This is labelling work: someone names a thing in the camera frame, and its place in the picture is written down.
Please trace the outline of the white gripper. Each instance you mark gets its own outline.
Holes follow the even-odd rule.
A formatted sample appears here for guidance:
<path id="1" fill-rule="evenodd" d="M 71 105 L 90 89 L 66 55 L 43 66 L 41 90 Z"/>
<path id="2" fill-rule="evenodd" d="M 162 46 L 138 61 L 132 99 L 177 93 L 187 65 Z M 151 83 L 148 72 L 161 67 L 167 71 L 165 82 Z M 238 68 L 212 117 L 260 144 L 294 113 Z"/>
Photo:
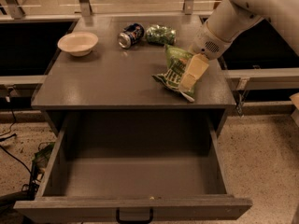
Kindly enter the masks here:
<path id="1" fill-rule="evenodd" d="M 206 20 L 190 45 L 190 51 L 197 55 L 188 61 L 178 89 L 189 91 L 208 69 L 208 59 L 218 59 L 231 46 L 232 40 L 230 26 Z"/>

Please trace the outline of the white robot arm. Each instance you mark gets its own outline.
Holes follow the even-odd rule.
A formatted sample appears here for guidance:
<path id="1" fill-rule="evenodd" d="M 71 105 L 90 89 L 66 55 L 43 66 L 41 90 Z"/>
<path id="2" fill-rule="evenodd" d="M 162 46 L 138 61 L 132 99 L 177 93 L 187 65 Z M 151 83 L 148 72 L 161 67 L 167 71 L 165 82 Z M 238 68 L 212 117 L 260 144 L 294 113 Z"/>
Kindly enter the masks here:
<path id="1" fill-rule="evenodd" d="M 262 20 L 299 54 L 299 0 L 221 0 L 194 37 L 190 46 L 194 57 L 187 63 L 178 89 L 190 90 L 210 60 L 219 58 L 241 33 Z"/>

